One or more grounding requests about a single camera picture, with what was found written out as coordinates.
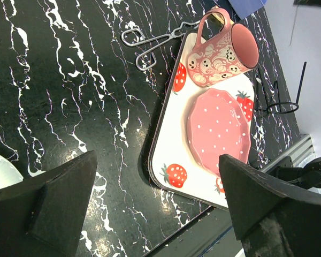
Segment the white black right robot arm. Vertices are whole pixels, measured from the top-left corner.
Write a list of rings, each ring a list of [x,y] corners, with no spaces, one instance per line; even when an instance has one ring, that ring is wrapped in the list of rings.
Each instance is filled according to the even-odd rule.
[[[287,156],[267,174],[306,190],[313,187],[321,188],[321,157],[300,168],[293,167],[291,157]]]

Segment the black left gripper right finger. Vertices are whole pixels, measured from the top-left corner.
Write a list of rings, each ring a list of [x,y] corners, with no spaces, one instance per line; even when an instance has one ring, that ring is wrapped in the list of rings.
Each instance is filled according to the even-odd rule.
[[[219,172],[245,256],[321,256],[321,194],[227,154]]]

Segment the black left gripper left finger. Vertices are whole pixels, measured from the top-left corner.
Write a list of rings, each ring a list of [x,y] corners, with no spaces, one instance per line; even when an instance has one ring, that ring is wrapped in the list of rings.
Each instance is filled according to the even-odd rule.
[[[92,150],[0,188],[0,256],[75,256],[96,170]]]

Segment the wooden test tube clamp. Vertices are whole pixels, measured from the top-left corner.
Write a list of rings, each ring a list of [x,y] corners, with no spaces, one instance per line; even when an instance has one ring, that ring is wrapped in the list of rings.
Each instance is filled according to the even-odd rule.
[[[214,9],[218,9],[219,7],[218,6],[213,6],[211,8],[211,10],[214,10]],[[218,13],[213,13],[212,14],[221,24],[224,24],[224,18],[221,14],[218,14]]]

